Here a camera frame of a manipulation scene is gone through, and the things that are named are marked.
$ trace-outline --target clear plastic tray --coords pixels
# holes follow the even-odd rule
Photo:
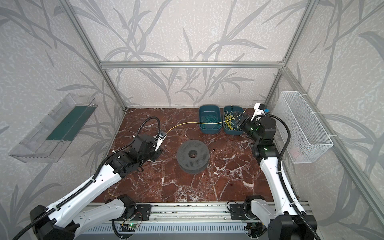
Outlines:
[[[93,101],[68,94],[9,155],[22,162],[57,162],[96,109]]]

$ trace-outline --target white wire mesh basket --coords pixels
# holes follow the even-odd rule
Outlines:
[[[281,92],[272,114],[281,118],[289,127],[291,141],[287,152],[293,163],[314,162],[333,146],[316,114],[299,92]],[[283,145],[288,137],[287,131],[279,121],[276,121],[276,126]]]

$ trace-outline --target wall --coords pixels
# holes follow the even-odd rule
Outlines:
[[[383,24],[384,1],[320,2],[288,63],[382,196]],[[384,239],[384,230],[332,150],[312,164],[287,163],[325,239]]]
[[[0,3],[0,238],[12,239],[29,211],[48,205],[94,172],[123,112],[56,1]],[[57,163],[8,154],[68,93],[98,104]],[[25,234],[21,239],[34,239]]]
[[[307,0],[71,4],[102,61],[281,61]],[[133,107],[254,105],[268,94],[276,72],[109,69],[126,105]]]

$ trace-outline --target green insert in tray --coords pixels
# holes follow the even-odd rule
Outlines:
[[[95,109],[96,106],[75,106],[46,139],[73,141]]]

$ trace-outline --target red marble tabletop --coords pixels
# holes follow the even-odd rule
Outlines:
[[[161,129],[168,131],[173,126],[198,121],[198,108],[128,109],[112,144],[118,149],[132,141],[141,123],[150,116],[157,116]],[[141,133],[154,136],[157,131],[155,120],[150,120]],[[185,141],[196,139],[209,149],[210,163],[201,173],[187,174],[179,167],[176,159],[178,147]],[[266,201],[273,201],[268,182],[252,156],[251,140],[245,135],[234,136],[224,133],[203,134],[198,124],[184,124],[168,133],[161,145],[165,152],[155,163],[147,161],[144,172],[134,172],[100,194],[93,202],[106,202],[112,195],[127,194],[135,202],[178,202],[178,201],[243,201],[247,195],[261,195]]]

